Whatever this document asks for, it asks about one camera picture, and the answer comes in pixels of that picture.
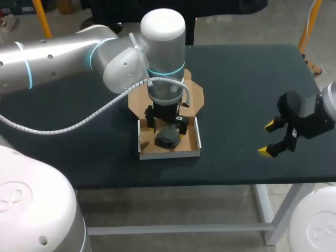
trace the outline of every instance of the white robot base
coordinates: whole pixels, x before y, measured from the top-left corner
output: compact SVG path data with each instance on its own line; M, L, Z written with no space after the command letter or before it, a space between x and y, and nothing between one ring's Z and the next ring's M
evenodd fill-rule
M55 168L0 146L0 251L91 252L69 181Z

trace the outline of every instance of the cardboard box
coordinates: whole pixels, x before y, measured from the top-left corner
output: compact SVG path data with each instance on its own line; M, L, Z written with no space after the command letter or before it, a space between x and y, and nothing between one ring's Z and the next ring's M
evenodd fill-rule
M153 133L147 128L145 109L153 104L148 96L147 86L141 85L128 96L129 109L139 118L138 120L138 150L141 160L145 159L170 159L201 156L201 139L198 131L196 114L204 105L203 89L192 81L191 73L185 69L184 83L188 86L191 103L189 108L181 107L180 115L189 117L189 124L186 135L174 150L167 150L154 144L155 136L166 125L160 119L156 119L157 131Z

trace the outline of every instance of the metal table frame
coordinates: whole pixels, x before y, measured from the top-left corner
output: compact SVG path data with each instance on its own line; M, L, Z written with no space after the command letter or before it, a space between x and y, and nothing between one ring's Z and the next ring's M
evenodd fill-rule
M309 194L315 184L293 184L278 212L273 215L266 185L253 185L260 212L261 223L255 224L210 224L210 225L163 225L163 226L126 226L90 227L89 235L121 234L158 234L193 232L244 232L262 231L266 245L275 245L286 231L292 213L298 203Z

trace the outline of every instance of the white spiral cable wrap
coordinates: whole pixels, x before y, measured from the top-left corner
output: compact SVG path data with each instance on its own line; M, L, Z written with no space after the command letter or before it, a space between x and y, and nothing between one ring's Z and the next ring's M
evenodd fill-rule
M165 82L170 82L172 84L178 85L180 87L183 87L184 90L187 93L187 99L186 99L186 104L190 105L190 92L188 87L179 81L176 80L172 80L169 78L162 78L162 77L152 77L150 79L151 81L165 81ZM101 114L102 112L104 112L105 110L107 110L109 107L111 107L113 104L115 104L117 101L119 101L120 99L122 99L123 97L125 97L126 95L128 95L128 93L132 92L135 88L137 88L138 86L147 83L147 79L141 80L139 82L137 82L136 84L134 84L133 86L131 86L130 88L128 88L127 90L125 90L123 93L121 93L120 95L118 95L116 98L114 98L112 101L110 101L109 103L107 103L105 106L101 107L100 109L98 109L96 112L94 112L93 114L91 114L90 116L86 117L84 120L80 121L79 123L76 123L73 126L61 129L61 130L51 130L51 131L42 131L42 130L33 130L30 128L27 128L25 126L19 125L15 122L11 122L9 121L7 118L5 118L3 115L0 114L0 121L4 122L5 124L7 124L8 126L17 129L19 131L23 131L23 132L27 132L27 133L31 133L31 134L35 134L35 135L58 135L58 134L63 134L63 133L67 133L69 131L75 130L81 126L83 126L84 124L86 124L87 122L91 121L93 118L95 118L96 116L98 116L99 114Z

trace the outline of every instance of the cardboard lid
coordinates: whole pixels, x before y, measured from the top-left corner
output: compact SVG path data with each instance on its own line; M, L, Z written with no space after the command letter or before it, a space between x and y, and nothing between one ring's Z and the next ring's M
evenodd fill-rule
M180 115L194 117L204 105L203 88L192 81L191 73L184 69L184 83L190 91L190 107L181 107ZM183 94L182 101L186 100L186 93ZM148 96L147 85L143 84L128 95L128 107L139 118L145 118L145 110L153 101Z

